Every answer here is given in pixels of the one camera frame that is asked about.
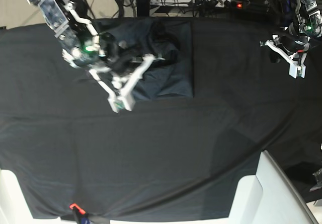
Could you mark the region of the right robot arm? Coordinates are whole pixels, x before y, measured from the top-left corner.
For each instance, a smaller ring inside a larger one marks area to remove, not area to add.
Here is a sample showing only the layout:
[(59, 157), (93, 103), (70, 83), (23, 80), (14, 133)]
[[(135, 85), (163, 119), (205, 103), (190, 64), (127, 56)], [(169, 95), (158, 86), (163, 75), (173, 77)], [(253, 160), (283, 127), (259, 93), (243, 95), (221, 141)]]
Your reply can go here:
[(101, 31), (88, 17), (86, 0), (27, 0), (37, 6), (62, 47), (62, 57), (85, 69), (112, 102), (156, 99), (148, 70), (163, 61), (125, 25)]

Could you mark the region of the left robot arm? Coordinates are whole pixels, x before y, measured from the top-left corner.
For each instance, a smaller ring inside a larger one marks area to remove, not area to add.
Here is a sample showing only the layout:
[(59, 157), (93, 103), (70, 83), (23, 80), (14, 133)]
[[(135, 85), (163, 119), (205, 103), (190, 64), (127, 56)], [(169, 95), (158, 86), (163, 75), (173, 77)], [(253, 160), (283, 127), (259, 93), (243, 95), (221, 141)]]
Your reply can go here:
[(296, 66), (305, 61), (311, 41), (321, 37), (321, 12), (316, 0), (266, 0), (275, 16), (272, 39), (261, 42), (271, 49), (270, 61), (292, 60)]

